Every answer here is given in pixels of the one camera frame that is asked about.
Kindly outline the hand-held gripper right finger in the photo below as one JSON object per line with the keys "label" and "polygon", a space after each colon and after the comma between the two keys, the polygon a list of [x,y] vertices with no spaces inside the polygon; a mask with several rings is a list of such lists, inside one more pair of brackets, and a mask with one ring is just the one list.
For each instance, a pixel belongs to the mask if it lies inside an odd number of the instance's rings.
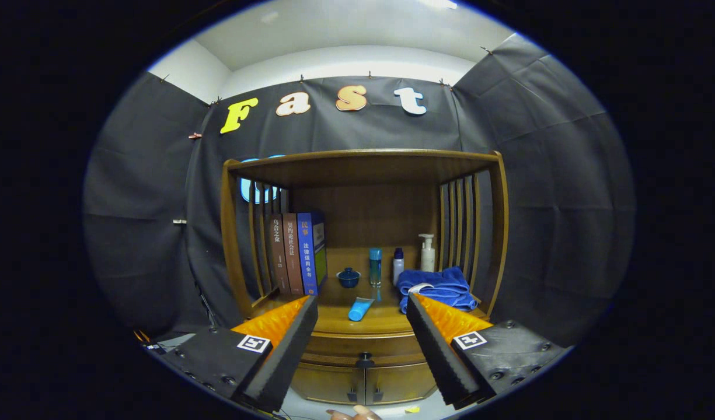
{"label": "hand-held gripper right finger", "polygon": [[411,293],[406,317],[446,404],[468,407],[511,393],[570,353],[517,321],[492,324]]}

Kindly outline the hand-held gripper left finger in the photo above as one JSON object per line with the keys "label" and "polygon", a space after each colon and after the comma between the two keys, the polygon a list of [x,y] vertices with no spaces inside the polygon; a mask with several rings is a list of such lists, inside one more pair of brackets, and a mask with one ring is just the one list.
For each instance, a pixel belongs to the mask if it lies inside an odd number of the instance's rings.
{"label": "hand-held gripper left finger", "polygon": [[318,320],[300,297],[232,329],[208,327],[160,361],[211,393],[261,412],[280,410]]}

